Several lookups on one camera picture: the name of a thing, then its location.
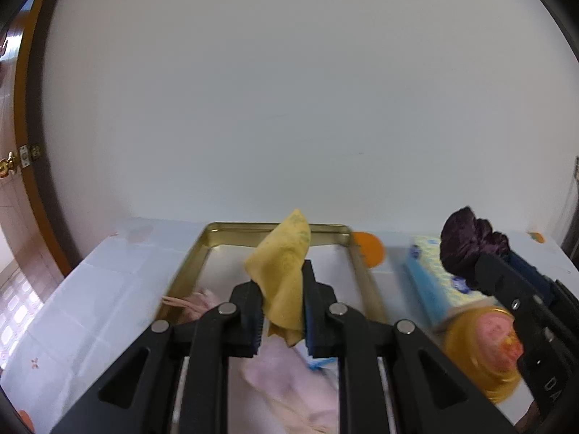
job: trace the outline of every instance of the glass jar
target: glass jar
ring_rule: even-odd
[[[506,400],[520,382],[516,361],[523,346],[513,316],[499,307],[469,310],[451,323],[445,353],[493,403]]]

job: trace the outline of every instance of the gold metal tray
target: gold metal tray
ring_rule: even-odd
[[[189,251],[167,295],[184,298],[193,292],[212,248],[220,244],[257,247],[278,225],[277,223],[210,223]],[[338,244],[346,248],[362,298],[364,314],[370,320],[386,323],[386,310],[380,293],[372,274],[364,264],[358,245],[355,244],[352,230],[345,225],[326,224],[311,224],[310,228],[312,230],[311,246]],[[157,318],[176,323],[180,312],[180,309],[161,306],[157,312]]]

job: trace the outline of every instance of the metal screw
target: metal screw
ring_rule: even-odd
[[[396,329],[404,335],[411,335],[412,333],[414,333],[416,326],[410,320],[400,320],[396,324]]]
[[[342,316],[348,311],[348,307],[342,302],[334,302],[329,306],[329,312],[332,315]]]
[[[549,327],[546,327],[543,330],[543,333],[545,334],[545,339],[547,340],[547,342],[551,342],[552,340],[555,339],[555,335],[553,334],[553,332],[549,329]]]
[[[151,325],[153,333],[164,333],[169,329],[169,322],[167,320],[157,320]]]
[[[233,315],[237,311],[237,306],[232,302],[225,302],[219,306],[219,313],[221,315]]]

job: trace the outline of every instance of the pink cloth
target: pink cloth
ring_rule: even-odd
[[[183,309],[179,316],[179,324],[198,320],[206,311],[221,303],[217,295],[208,289],[199,289],[187,298],[162,297],[161,301],[170,307]]]
[[[338,432],[337,390],[282,338],[265,338],[259,354],[244,363],[241,373],[267,398],[289,434]]]

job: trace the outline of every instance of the white table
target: white table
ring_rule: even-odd
[[[37,434],[47,434],[147,328],[160,297],[203,227],[132,219],[96,247],[54,292],[28,327],[0,380],[15,408],[32,417]],[[427,318],[402,268],[410,236],[376,234],[387,248],[387,259],[373,273],[390,319],[408,318],[427,328]],[[513,249],[523,258],[579,295],[579,272],[552,241],[538,244],[517,233],[510,237]],[[211,253],[200,282],[224,300],[235,284],[247,280],[241,263],[251,250],[233,248],[218,248]],[[313,247],[308,258],[312,259],[316,278],[332,285],[339,300],[361,307],[343,250]],[[273,416],[265,412],[261,396],[249,390],[247,384],[231,377],[230,390],[244,402],[238,409],[230,409],[230,425],[235,426],[232,434],[279,430]],[[531,395],[521,384],[500,409],[514,422],[530,402]],[[263,416],[256,417],[256,410],[263,410]]]

